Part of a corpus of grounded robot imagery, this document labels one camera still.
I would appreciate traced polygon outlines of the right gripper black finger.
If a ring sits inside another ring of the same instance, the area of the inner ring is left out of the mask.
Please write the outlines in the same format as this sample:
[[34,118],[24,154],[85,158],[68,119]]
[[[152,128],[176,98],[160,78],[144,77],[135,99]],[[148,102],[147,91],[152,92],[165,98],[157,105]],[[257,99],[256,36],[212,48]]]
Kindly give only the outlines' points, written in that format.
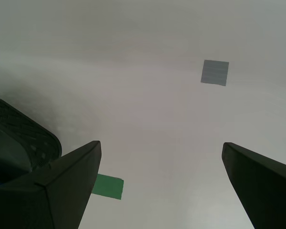
[[222,161],[253,227],[286,229],[286,165],[231,142]]
[[101,162],[92,141],[0,185],[0,229],[77,229]]

